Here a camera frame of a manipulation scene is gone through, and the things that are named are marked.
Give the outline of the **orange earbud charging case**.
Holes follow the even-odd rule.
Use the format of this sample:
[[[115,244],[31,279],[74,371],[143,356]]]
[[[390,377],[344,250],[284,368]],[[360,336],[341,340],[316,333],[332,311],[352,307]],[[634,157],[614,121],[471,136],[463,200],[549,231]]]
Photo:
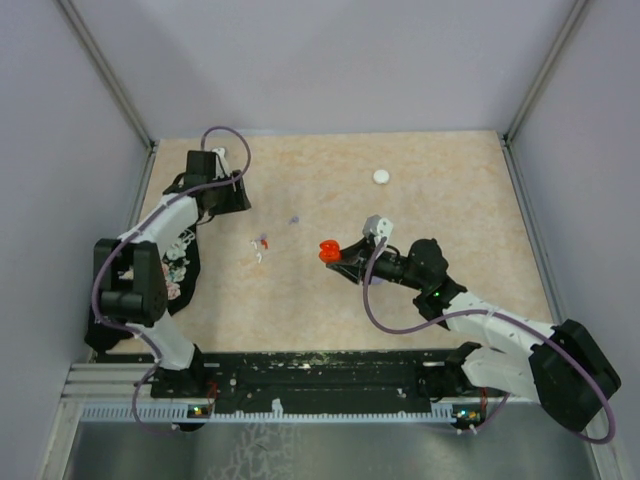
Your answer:
[[[319,244],[319,248],[318,257],[325,264],[338,262],[342,258],[341,248],[336,240],[325,240]]]

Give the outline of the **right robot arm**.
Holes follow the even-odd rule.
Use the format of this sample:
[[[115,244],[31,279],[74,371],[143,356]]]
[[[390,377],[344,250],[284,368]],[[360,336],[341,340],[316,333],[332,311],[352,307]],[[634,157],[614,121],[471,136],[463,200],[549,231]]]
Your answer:
[[[364,289],[372,278],[414,289],[413,304],[423,318],[418,330],[439,325],[477,338],[460,347],[446,372],[448,387],[461,396],[478,387],[528,399],[559,425],[576,434],[604,413],[609,442],[616,429],[610,398],[621,379],[591,333],[567,319],[559,325],[517,316],[494,306],[455,282],[434,239],[415,241],[407,255],[384,240],[363,238],[341,248],[319,245],[325,266]]]

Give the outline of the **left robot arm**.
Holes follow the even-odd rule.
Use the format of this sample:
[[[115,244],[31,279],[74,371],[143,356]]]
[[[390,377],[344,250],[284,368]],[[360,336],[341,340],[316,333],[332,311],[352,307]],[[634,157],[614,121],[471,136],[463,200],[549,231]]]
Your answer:
[[[196,345],[179,331],[169,313],[162,259],[179,236],[203,217],[250,208],[242,180],[222,147],[190,150],[185,171],[167,187],[158,204],[137,225],[94,247],[91,308],[102,325],[146,342],[158,367],[173,371],[184,395],[201,394],[208,373],[194,364]]]

